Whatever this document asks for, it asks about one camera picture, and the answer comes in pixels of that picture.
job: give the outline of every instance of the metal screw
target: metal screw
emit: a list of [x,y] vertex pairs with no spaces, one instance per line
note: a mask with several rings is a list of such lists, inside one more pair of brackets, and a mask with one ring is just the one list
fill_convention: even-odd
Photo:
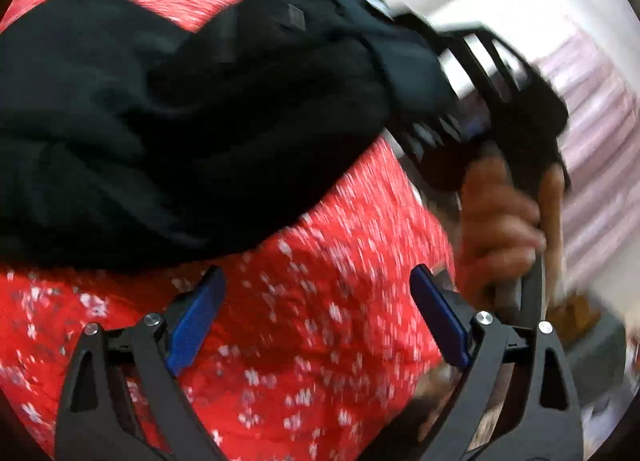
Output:
[[545,335],[550,335],[554,327],[546,320],[542,320],[542,322],[538,324],[538,329],[540,329],[540,332],[545,333]]
[[476,320],[480,322],[483,326],[488,326],[491,322],[494,321],[494,316],[489,313],[489,311],[481,311],[476,314]]
[[85,335],[89,335],[89,336],[93,336],[93,335],[95,335],[95,333],[98,332],[98,329],[100,329],[100,326],[98,326],[98,324],[95,323],[95,322],[91,322],[91,323],[87,324],[86,326],[84,326],[84,334]]
[[162,321],[162,317],[158,313],[149,313],[145,315],[145,326],[157,326]]

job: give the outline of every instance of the black fabric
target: black fabric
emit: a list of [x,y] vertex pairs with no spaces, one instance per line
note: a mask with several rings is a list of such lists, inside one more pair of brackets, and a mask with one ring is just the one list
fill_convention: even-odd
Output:
[[49,0],[0,34],[0,259],[167,266],[317,203],[389,117],[454,98],[366,0],[244,0],[198,33],[127,0]]

